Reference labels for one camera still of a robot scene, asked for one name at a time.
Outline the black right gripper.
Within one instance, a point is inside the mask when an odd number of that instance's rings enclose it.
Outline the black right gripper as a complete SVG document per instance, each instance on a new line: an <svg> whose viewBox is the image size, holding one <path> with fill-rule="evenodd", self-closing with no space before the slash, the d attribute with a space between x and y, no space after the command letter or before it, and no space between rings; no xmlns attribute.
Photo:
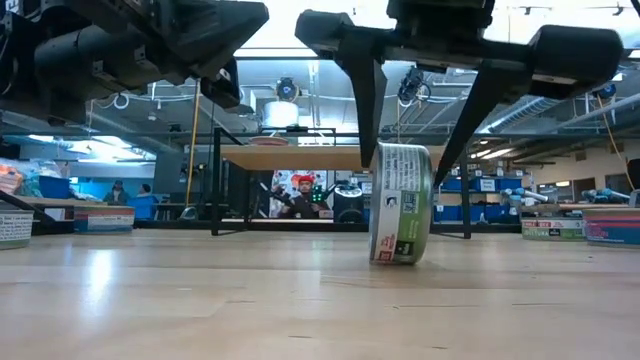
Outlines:
<svg viewBox="0 0 640 360"><path fill-rule="evenodd" d="M295 35L350 77L357 109L361 165L378 143L387 60L411 61L430 72L449 68L477 76L440 159L438 187L477 128L502 102L523 95L563 99L611 79L623 55L611 29L543 25L525 44L485 38L495 0L389 0L392 29L355 24L346 13L303 11Z"/></svg>

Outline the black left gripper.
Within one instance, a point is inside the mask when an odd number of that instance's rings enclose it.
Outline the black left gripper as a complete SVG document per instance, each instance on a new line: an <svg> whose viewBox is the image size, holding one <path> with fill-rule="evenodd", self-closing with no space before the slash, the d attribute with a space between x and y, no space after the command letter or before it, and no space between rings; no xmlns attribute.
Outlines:
<svg viewBox="0 0 640 360"><path fill-rule="evenodd" d="M268 20L261 2L19 0L19 112L82 123L93 100L188 78L230 111L240 103L234 53Z"/></svg>

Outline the green label tuna can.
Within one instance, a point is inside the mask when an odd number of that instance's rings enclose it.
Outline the green label tuna can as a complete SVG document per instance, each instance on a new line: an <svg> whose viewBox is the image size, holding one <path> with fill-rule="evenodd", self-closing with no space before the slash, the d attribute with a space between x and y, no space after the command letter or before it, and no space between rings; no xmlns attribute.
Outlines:
<svg viewBox="0 0 640 360"><path fill-rule="evenodd" d="M586 240L584 221L581 218L523 217L521 234L525 240L568 242Z"/></svg>
<svg viewBox="0 0 640 360"><path fill-rule="evenodd" d="M419 262L426 249L433 210L433 169L421 145L382 143L373 162L370 261Z"/></svg>
<svg viewBox="0 0 640 360"><path fill-rule="evenodd" d="M32 237L34 213L0 210L0 250L27 247Z"/></svg>

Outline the black ceiling device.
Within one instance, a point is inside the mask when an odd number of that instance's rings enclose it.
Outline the black ceiling device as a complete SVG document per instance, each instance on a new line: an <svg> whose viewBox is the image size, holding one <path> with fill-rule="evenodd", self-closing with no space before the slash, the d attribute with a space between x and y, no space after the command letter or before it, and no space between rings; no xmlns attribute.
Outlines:
<svg viewBox="0 0 640 360"><path fill-rule="evenodd" d="M411 105L415 101L422 101L431 97L432 91L424 79L424 72L413 66L402 79L397 98L403 105Z"/></svg>
<svg viewBox="0 0 640 360"><path fill-rule="evenodd" d="M279 101L294 102L299 94L300 89L291 77L282 77L276 84L276 96Z"/></svg>

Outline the white hanging cylinder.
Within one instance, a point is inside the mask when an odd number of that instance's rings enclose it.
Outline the white hanging cylinder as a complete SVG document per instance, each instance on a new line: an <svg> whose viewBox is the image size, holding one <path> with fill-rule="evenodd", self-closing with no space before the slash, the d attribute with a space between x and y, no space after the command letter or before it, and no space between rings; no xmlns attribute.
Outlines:
<svg viewBox="0 0 640 360"><path fill-rule="evenodd" d="M266 127L287 127L298 123L299 108L295 103L272 101L264 105L263 125Z"/></svg>

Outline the metal rack blue bins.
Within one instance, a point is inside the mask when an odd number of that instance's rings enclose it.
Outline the metal rack blue bins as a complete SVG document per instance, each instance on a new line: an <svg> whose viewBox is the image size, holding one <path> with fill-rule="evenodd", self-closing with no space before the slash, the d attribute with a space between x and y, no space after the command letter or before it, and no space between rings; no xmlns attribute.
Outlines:
<svg viewBox="0 0 640 360"><path fill-rule="evenodd" d="M462 176L453 171L435 190L433 221L463 223L464 209L469 210L471 224L517 224L521 197L517 190L525 189L530 180L522 170L504 174L482 174L475 169L468 174L468 201L464 202Z"/></svg>

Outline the workbench with blue robots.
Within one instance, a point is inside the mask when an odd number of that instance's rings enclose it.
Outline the workbench with blue robots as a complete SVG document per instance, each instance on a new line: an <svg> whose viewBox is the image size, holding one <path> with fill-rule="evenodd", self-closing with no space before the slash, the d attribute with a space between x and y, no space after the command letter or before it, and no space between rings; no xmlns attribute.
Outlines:
<svg viewBox="0 0 640 360"><path fill-rule="evenodd" d="M506 189L501 191L501 195L520 213L558 213L636 206L630 195L608 188L582 191L582 200L577 203L560 200L555 189L549 189L546 193L536 193L524 188Z"/></svg>

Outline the blue crate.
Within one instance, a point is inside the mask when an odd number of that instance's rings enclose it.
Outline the blue crate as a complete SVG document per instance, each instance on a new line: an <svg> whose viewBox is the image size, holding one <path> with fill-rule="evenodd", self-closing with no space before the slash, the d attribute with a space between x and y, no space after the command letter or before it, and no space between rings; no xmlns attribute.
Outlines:
<svg viewBox="0 0 640 360"><path fill-rule="evenodd" d="M40 175L39 190L44 198L68 199L70 196L70 180Z"/></svg>

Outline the wooden workbench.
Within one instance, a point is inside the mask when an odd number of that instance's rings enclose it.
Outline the wooden workbench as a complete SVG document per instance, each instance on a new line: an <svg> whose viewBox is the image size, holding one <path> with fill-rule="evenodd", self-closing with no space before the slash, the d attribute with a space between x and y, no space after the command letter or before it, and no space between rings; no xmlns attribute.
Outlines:
<svg viewBox="0 0 640 360"><path fill-rule="evenodd" d="M27 197L17 196L17 199L32 205L42 211L47 208L64 209L65 216L55 215L56 221L71 221L74 219L72 212L79 206L103 206L104 202L101 201L86 201L78 199L57 199L57 198L42 198L42 197Z"/></svg>

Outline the pile of plastic bags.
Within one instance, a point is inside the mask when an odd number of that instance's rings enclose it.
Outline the pile of plastic bags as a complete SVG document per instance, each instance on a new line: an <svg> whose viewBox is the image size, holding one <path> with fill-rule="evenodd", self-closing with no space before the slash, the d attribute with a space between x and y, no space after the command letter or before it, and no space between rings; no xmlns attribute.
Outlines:
<svg viewBox="0 0 640 360"><path fill-rule="evenodd" d="M12 195L42 197L39 176L62 176L59 166L45 159L28 161L0 158L0 190Z"/></svg>

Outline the silver ventilation duct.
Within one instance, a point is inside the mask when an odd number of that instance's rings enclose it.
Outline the silver ventilation duct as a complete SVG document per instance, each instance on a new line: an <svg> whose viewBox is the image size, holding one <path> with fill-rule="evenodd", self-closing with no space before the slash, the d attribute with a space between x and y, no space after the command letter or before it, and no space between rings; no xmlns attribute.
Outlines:
<svg viewBox="0 0 640 360"><path fill-rule="evenodd" d="M500 133L524 120L535 117L561 104L561 100L546 97L535 97L520 105L510 106L497 119L480 128L478 133Z"/></svg>

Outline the wooden shelf black frame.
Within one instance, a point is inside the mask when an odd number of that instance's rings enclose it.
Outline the wooden shelf black frame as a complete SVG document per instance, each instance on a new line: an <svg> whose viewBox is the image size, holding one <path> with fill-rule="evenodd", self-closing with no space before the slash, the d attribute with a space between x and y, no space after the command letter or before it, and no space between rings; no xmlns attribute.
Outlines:
<svg viewBox="0 0 640 360"><path fill-rule="evenodd" d="M222 128L213 130L209 144L212 155L212 216L211 234L221 230L237 231L293 231L293 232L338 232L364 233L368 226L360 224L335 224L325 220L285 222L283 220L254 220L250 211L251 176L256 171L288 168L311 170L366 171L370 165L361 164L360 148L345 146L272 146L246 145ZM246 171L243 183L242 220L239 225L230 225L219 219L219 203L222 192L221 163L226 159Z"/></svg>

